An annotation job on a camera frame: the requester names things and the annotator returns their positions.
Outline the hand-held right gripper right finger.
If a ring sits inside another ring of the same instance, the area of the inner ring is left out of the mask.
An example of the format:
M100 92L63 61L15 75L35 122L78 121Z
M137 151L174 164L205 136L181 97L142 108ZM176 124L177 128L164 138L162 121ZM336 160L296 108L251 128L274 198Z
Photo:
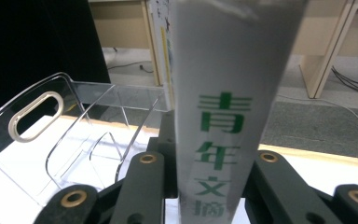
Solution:
M252 184L251 175L248 175L246 177L245 186L243 187L243 191L242 191L242 194L241 194L242 198L247 198L249 196L250 190L252 188L251 184Z

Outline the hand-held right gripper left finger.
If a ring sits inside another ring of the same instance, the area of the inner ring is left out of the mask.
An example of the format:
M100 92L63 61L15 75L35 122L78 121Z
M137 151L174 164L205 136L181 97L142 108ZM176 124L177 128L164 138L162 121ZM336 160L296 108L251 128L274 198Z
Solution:
M174 128L174 112L162 115L157 137L149 139L148 151L155 151L164 157L164 197L175 199L178 197L176 171L176 141Z

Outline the white book with picture grid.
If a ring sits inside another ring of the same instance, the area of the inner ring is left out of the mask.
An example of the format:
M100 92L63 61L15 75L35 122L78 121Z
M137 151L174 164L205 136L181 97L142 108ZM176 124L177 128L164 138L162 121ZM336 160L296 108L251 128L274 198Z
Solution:
M309 0L151 0L180 224L231 224Z

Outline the clear acrylic file rack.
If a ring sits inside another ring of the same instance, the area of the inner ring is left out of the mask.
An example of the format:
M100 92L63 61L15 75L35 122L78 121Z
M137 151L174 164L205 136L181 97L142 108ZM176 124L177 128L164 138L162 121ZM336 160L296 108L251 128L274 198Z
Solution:
M103 190L158 136L164 91L44 78L0 108L0 171L37 205L61 189Z

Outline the wooden table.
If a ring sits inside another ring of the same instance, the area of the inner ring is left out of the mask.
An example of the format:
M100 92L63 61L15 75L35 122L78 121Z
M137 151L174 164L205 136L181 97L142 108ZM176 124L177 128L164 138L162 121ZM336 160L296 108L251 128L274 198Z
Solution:
M97 131L102 133L103 131L112 131L114 137L119 143L123 143L125 140L129 140L131 137L135 137L136 141L140 144L146 144L146 140L149 137L157 137L159 129L144 126L141 131L136 134L137 126L125 125L119 122L105 122L95 120L96 124L89 124L86 121L80 122L80 133L86 134L86 131ZM270 145L260 144L259 150L269 150L277 152L283 155L291 164L296 168L311 168L314 167L317 170L327 169L333 167L337 170L338 167L342 169L358 169L358 158L333 155L327 153L313 152L302 149L295 149L290 147L276 147Z

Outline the beige wooden desk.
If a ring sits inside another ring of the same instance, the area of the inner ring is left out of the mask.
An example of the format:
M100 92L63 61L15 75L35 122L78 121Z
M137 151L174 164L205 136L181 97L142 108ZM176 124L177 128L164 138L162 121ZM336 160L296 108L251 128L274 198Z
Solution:
M162 16L154 0L89 0L91 14L103 47L148 49L155 83L165 75L158 58L153 20ZM358 57L358 0L310 0L293 49L302 57L300 69L308 96L321 96L337 56Z

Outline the black curtain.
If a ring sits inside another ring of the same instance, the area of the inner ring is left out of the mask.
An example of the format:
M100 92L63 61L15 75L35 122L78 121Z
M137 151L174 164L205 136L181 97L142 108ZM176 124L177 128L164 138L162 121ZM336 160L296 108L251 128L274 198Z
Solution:
M0 0L0 107L64 72L110 81L88 0Z

